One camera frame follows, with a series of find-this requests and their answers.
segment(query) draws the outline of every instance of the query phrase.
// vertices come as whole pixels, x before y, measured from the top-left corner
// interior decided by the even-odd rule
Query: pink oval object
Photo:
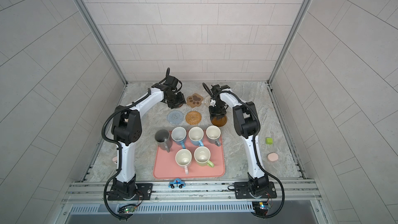
[[[276,160],[278,160],[279,156],[278,154],[276,154],[275,152],[268,154],[267,159],[270,162],[275,162]]]

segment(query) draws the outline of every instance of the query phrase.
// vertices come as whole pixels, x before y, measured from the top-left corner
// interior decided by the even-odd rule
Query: green cube
[[[266,144],[273,144],[272,138],[266,138]]]

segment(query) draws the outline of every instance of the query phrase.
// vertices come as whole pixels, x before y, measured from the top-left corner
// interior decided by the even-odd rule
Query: tray
[[[204,132],[203,144],[206,146],[211,153],[210,161],[213,162],[214,168],[210,166],[199,166],[195,158],[193,157],[193,153],[195,149],[199,146],[194,146],[188,137],[187,130],[187,141],[185,142],[185,147],[192,153],[192,162],[188,167],[189,174],[186,175],[184,168],[179,167],[176,163],[176,153],[182,149],[176,143],[173,143],[170,148],[170,152],[157,148],[155,165],[153,167],[153,176],[156,179],[175,179],[175,178],[197,178],[197,177],[221,177],[225,173],[225,164],[224,164],[224,151],[222,148],[222,135],[220,137],[221,146],[218,147],[215,144],[209,143],[206,136],[206,130]]]

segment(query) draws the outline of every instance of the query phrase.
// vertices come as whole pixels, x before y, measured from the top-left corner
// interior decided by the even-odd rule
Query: tiled wall
[[[127,80],[268,80],[302,0],[84,0]]]
[[[272,84],[334,223],[398,220],[397,8],[312,0]]]
[[[0,0],[1,223],[51,220],[122,88],[72,0]]]

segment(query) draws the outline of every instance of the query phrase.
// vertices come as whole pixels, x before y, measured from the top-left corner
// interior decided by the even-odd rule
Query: gray marble surface
[[[147,92],[147,88],[153,83],[130,83],[121,101],[121,105],[127,105]],[[261,130],[259,133],[260,153],[264,167],[270,173],[277,177],[298,177],[297,169],[292,158],[290,149],[283,135],[281,125],[278,121],[275,109],[264,82],[213,82],[207,83],[211,85],[228,85],[233,92],[242,100],[253,101],[256,104],[258,116],[261,121]],[[204,98],[208,95],[204,90],[202,83],[185,82],[181,92],[185,98],[193,93],[198,93]],[[157,145],[154,135],[159,129],[172,130],[177,126],[184,127],[189,130],[194,127],[189,125],[185,120],[179,125],[170,124],[166,117],[167,114],[174,109],[167,107],[166,103],[158,103],[152,107],[144,116],[142,116],[142,136],[137,141],[135,151],[135,170],[137,181],[156,180],[153,177],[153,167],[155,163],[155,155]],[[202,103],[200,107],[191,108],[183,105],[177,110],[184,115],[190,111],[198,111],[202,114],[202,121],[195,126],[206,129],[211,126],[208,105]],[[209,179],[247,179],[248,163],[244,150],[243,141],[235,132],[232,110],[227,109],[228,122],[225,126],[220,127],[223,140],[225,174],[222,177]],[[273,138],[273,144],[265,143],[266,137]],[[268,162],[267,155],[276,152],[279,160],[273,163]],[[116,169],[116,164],[112,162],[112,158],[116,156],[116,145],[103,142],[100,152],[96,158],[91,173],[86,176],[89,182],[106,181]]]

